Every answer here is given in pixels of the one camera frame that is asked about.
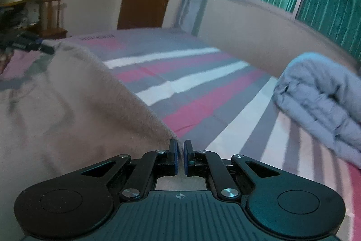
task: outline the triangular cutout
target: triangular cutout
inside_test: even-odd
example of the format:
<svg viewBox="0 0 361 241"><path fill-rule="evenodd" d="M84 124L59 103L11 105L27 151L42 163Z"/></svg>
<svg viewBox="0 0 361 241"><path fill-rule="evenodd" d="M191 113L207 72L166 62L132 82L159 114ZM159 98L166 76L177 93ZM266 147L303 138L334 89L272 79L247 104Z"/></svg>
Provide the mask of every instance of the triangular cutout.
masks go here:
<svg viewBox="0 0 361 241"><path fill-rule="evenodd" d="M256 173L260 178L268 178L273 176L278 176L279 173L275 172L269 168L264 167L263 165L254 163L253 161L247 161L246 164Z"/></svg>
<svg viewBox="0 0 361 241"><path fill-rule="evenodd" d="M82 172L82 175L100 178L104 176L115 165L115 161L109 161L95 168Z"/></svg>

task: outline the brown blanket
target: brown blanket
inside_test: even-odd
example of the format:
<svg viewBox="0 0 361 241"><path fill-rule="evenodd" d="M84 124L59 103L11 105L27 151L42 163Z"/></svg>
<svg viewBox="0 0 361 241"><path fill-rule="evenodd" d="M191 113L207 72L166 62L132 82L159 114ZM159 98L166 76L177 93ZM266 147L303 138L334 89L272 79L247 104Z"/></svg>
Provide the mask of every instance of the brown blanket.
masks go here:
<svg viewBox="0 0 361 241"><path fill-rule="evenodd" d="M0 81L0 240L23 236L13 214L23 189L117 154L168 149L176 137L95 56L52 45L54 56Z"/></svg>

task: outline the folded blanket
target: folded blanket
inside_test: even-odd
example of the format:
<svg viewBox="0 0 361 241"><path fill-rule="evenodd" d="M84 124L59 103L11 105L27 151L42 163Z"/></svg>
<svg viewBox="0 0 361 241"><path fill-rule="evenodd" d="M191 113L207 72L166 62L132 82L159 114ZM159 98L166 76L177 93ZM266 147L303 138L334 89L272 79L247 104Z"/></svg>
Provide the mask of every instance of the folded blanket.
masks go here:
<svg viewBox="0 0 361 241"><path fill-rule="evenodd" d="M339 157L361 168L361 79L316 53L287 66L275 103Z"/></svg>
<svg viewBox="0 0 361 241"><path fill-rule="evenodd" d="M25 188L117 154L139 158L176 137L95 56L53 42L17 52L0 81L0 240L20 240L13 205Z"/></svg>

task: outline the bed sheet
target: bed sheet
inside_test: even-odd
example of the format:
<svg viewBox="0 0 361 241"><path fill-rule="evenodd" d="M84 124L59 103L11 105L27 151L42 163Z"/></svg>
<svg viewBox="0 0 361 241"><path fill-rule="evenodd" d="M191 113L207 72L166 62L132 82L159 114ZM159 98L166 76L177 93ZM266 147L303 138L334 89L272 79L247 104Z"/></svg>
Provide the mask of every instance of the bed sheet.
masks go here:
<svg viewBox="0 0 361 241"><path fill-rule="evenodd" d="M176 29L68 38L97 55L183 142L244 154L325 184L346 204L337 236L361 240L361 176L274 105L277 78Z"/></svg>

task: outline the black device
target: black device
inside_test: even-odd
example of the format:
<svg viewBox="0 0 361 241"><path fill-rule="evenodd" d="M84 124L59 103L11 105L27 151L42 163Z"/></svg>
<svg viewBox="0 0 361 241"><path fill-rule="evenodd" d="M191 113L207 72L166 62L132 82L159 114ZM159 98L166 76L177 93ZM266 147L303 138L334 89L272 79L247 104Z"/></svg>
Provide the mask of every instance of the black device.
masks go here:
<svg viewBox="0 0 361 241"><path fill-rule="evenodd" d="M28 31L9 30L6 33L0 33L0 49L3 51L10 48L27 52L39 50L47 54L54 54L54 48L43 44L43 41L37 34Z"/></svg>
<svg viewBox="0 0 361 241"><path fill-rule="evenodd" d="M29 187L14 204L23 241L339 240L345 205L334 190L240 154L195 152L189 140L184 158L207 190L155 190L177 174L176 140Z"/></svg>

